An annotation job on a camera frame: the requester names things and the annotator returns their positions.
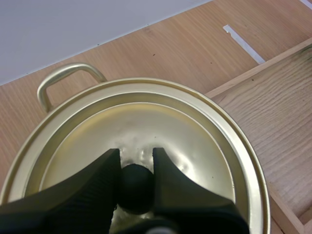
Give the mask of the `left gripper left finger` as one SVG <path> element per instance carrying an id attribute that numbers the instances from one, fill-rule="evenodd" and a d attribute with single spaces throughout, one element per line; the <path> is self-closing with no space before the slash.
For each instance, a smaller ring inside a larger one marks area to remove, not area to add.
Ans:
<path id="1" fill-rule="evenodd" d="M 107 234 L 121 172 L 110 149 L 66 180 L 0 207 L 2 234 Z"/>

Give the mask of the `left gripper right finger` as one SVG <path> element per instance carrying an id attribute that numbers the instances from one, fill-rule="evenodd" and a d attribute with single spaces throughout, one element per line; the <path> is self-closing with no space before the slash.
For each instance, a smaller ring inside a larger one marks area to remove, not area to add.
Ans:
<path id="1" fill-rule="evenodd" d="M 130 164 L 121 170 L 117 203 L 124 211 L 153 217 L 123 234 L 248 234 L 236 205 L 193 182 L 163 148 L 153 148 L 153 168 Z"/>

